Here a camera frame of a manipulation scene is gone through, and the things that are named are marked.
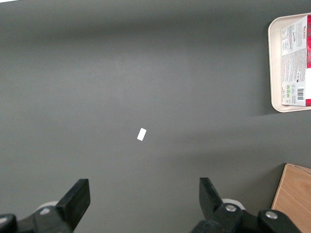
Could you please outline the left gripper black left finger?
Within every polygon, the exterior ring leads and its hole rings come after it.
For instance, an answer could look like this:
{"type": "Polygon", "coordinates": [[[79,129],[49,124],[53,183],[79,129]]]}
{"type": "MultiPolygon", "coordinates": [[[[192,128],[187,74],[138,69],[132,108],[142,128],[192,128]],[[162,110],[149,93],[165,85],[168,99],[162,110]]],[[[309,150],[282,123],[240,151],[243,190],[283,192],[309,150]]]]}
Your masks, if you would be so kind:
{"type": "Polygon", "coordinates": [[[28,217],[1,214],[2,233],[73,233],[90,205],[89,180],[79,179],[59,200],[39,206],[28,217]]]}

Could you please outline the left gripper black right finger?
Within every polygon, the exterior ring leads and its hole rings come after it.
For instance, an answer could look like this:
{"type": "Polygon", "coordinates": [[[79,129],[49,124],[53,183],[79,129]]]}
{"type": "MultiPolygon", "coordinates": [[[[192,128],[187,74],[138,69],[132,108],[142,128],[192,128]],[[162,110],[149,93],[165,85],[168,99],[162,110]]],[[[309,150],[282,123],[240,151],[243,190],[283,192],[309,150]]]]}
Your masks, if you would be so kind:
{"type": "Polygon", "coordinates": [[[299,233],[290,218],[277,210],[248,213],[233,201],[224,202],[209,178],[200,178],[199,202],[205,217],[193,233],[299,233]]]}

